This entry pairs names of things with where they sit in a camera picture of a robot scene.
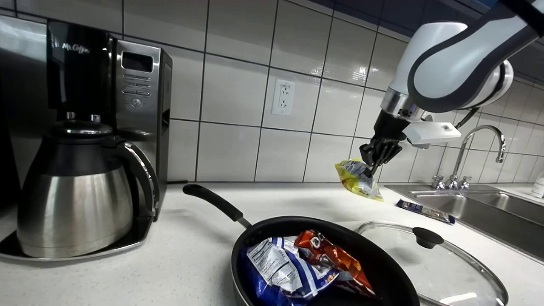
faucet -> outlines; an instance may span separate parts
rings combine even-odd
[[[481,125],[481,127],[476,127],[473,132],[469,132],[464,140],[462,140],[462,145],[461,145],[461,150],[459,150],[459,155],[457,155],[457,162],[456,162],[456,167],[454,167],[454,172],[452,176],[449,178],[449,183],[442,183],[442,178],[437,179],[434,183],[434,189],[469,189],[469,184],[468,184],[468,179],[464,179],[461,184],[457,183],[457,176],[459,176],[459,169],[461,169],[461,162],[462,162],[462,157],[464,157],[464,152],[466,152],[466,147],[468,144],[474,138],[474,135],[481,130],[491,130],[496,138],[498,138],[498,155],[496,155],[496,164],[502,164],[505,162],[505,154],[507,154],[507,140],[505,140],[505,135],[496,128],[496,127],[491,127],[491,125]]]

frying pan handle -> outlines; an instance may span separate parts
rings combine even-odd
[[[231,218],[235,223],[243,225],[245,229],[250,229],[252,225],[243,218],[243,213],[238,212],[233,205],[230,205],[226,200],[219,198],[216,193],[206,189],[204,186],[197,184],[187,184],[184,186],[184,193],[194,198],[201,198],[202,201],[216,206],[219,212],[223,212],[228,218]]]

white tile wall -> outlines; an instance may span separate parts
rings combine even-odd
[[[170,121],[168,181],[194,181],[199,123]]]
[[[207,2],[202,0],[126,0],[124,33],[202,52],[206,13]]]
[[[264,130],[257,183],[303,183],[309,135]]]
[[[384,93],[367,89],[364,93],[355,137],[359,138],[372,138],[374,137],[374,123],[381,113],[381,101],[384,99]]]
[[[534,164],[529,183],[536,183],[537,179],[544,178],[544,159],[539,157],[537,162]]]
[[[279,2],[272,67],[321,76],[330,23],[328,16]]]
[[[434,183],[434,178],[437,178],[442,162],[444,149],[430,147],[427,150],[417,152],[418,154],[413,164],[410,183]]]
[[[532,133],[532,125],[519,123],[515,135],[510,142],[510,149],[507,149],[507,152],[525,154],[530,133]]]
[[[376,33],[335,19],[326,53],[325,77],[364,86]]]
[[[0,0],[2,9],[14,9],[14,0]]]
[[[360,161],[359,147],[374,137],[384,91],[408,42],[309,0],[17,4],[19,19],[61,19],[167,50],[173,60],[170,181],[338,183],[333,166]],[[0,8],[2,14],[15,14],[9,0]],[[277,81],[296,86],[289,116],[272,115]],[[435,121],[459,123],[464,115],[435,115]],[[515,79],[461,133],[478,125],[500,128],[510,155],[495,164],[496,140],[479,132],[459,179],[532,183],[544,176],[542,86]],[[408,147],[376,179],[447,179],[459,145]]]
[[[172,57],[172,118],[201,118],[202,64],[204,55],[179,48],[163,47]]]
[[[362,87],[325,81],[313,132],[354,137],[360,101]]]
[[[252,183],[258,128],[201,125],[197,181]]]
[[[122,31],[122,0],[17,0],[20,13],[53,18],[88,28]]]
[[[386,91],[406,48],[405,42],[377,35],[367,87]]]
[[[383,167],[379,181],[386,184],[408,183],[417,152],[418,150],[413,147],[405,147],[403,152],[396,155],[396,159]]]
[[[490,152],[483,172],[479,176],[479,183],[496,183],[503,164],[496,162],[496,154]]]
[[[524,82],[513,82],[508,93],[508,103],[503,116],[510,120],[520,120],[525,103],[530,98],[530,87]]]
[[[464,167],[459,174],[459,181],[479,183],[481,171],[486,166],[488,152],[469,150],[464,157]]]
[[[537,157],[524,157],[515,172],[513,183],[529,183],[529,178],[532,174],[536,162],[537,162]]]
[[[202,120],[260,127],[267,69],[206,57]]]
[[[335,164],[349,159],[350,138],[313,135],[304,183],[340,183]]]
[[[515,172],[520,167],[522,161],[524,161],[522,155],[513,155],[513,154],[507,155],[505,166],[498,176],[498,183],[513,183]]]
[[[275,6],[270,0],[211,0],[207,52],[267,65]]]
[[[274,93],[277,81],[294,84],[292,115],[272,115]],[[320,79],[272,70],[269,77],[267,106],[264,127],[279,130],[311,132],[316,103],[320,93]]]

blue wrapper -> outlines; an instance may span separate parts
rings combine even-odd
[[[269,239],[241,256],[253,293],[265,306],[304,306],[338,278],[333,269],[301,259],[294,240]]]

stainless steel carafe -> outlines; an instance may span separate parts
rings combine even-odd
[[[128,176],[143,189],[141,212]],[[156,176],[141,150],[109,127],[61,123],[43,138],[24,183],[17,239],[29,257],[85,256],[122,239],[136,212],[158,215]]]

